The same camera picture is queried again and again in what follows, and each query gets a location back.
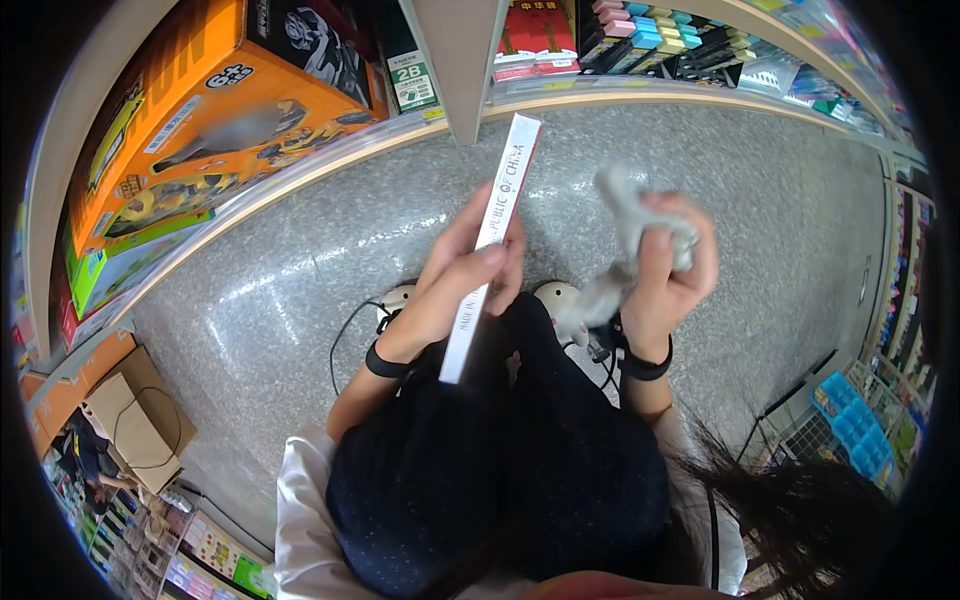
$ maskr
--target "dark polka dot clothing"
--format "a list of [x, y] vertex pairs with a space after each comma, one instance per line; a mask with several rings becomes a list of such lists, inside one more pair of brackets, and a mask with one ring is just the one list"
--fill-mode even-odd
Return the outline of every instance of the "dark polka dot clothing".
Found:
[[348, 567], [404, 598], [506, 536], [502, 566], [522, 577], [641, 576], [669, 511], [653, 431], [564, 354], [533, 296], [480, 330], [467, 383], [439, 383], [443, 348], [431, 348], [399, 396], [341, 440], [326, 504]]

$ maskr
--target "hand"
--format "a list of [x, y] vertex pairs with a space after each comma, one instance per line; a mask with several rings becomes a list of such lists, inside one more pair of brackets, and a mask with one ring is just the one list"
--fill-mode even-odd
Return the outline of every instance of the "hand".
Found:
[[433, 243], [413, 297], [376, 342], [384, 360], [409, 363], [427, 345], [448, 336], [460, 300], [484, 283], [492, 282], [487, 312], [499, 316], [513, 303], [523, 281], [526, 248], [519, 217], [511, 217], [503, 244], [473, 251], [492, 188], [492, 182], [481, 185]]
[[657, 212], [683, 215], [699, 233], [686, 272], [673, 272], [669, 230], [648, 228], [640, 240], [639, 283], [620, 308], [620, 321], [630, 352], [658, 365], [669, 353], [670, 333], [713, 291], [720, 268], [713, 221], [701, 207], [678, 192], [643, 193], [640, 201]]

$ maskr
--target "gray floor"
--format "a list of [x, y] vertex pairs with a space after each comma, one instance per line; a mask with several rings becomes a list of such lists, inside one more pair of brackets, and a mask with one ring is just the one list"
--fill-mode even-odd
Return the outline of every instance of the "gray floor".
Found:
[[[283, 441], [323, 421], [334, 399], [333, 336], [360, 300], [417, 275], [432, 239], [492, 175], [507, 127], [484, 126], [460, 150], [448, 138], [422, 142], [309, 187], [210, 244], [136, 307], [139, 341], [200, 431], [186, 476], [267, 545]], [[591, 184], [613, 161], [652, 188], [685, 191], [716, 219], [719, 285], [675, 335], [671, 380], [688, 410], [741, 444], [753, 414], [812, 363], [833, 348], [859, 352], [882, 248], [875, 151], [748, 111], [548, 114], [519, 204], [528, 283], [583, 283], [614, 258]], [[374, 321], [362, 312], [338, 346], [340, 382]]]

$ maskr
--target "black wristband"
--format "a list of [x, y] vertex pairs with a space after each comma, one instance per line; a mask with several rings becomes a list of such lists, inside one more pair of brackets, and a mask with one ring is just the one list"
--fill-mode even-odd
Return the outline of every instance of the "black wristband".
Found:
[[406, 374], [414, 368], [413, 363], [392, 363], [388, 360], [383, 360], [380, 358], [380, 356], [376, 353], [376, 340], [373, 340], [373, 343], [370, 344], [370, 349], [367, 350], [367, 358], [364, 360], [364, 362], [367, 363], [367, 369], [370, 369], [371, 373], [381, 377], [387, 377], [388, 379], [400, 379], [401, 377], [405, 377]]
[[630, 352], [629, 347], [625, 348], [623, 360], [620, 361], [620, 370], [638, 381], [660, 379], [670, 368], [670, 361], [673, 360], [673, 336], [667, 337], [667, 343], [670, 345], [670, 351], [667, 352], [666, 359], [658, 365], [637, 358]]

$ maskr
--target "blue container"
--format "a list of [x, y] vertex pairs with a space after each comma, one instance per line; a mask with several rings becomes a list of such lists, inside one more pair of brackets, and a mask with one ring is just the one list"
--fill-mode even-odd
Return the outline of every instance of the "blue container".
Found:
[[827, 395], [827, 401], [821, 404], [811, 392], [810, 402], [827, 419], [833, 435], [847, 450], [851, 466], [882, 485], [893, 468], [894, 453], [867, 403], [840, 371], [828, 377], [819, 389]]

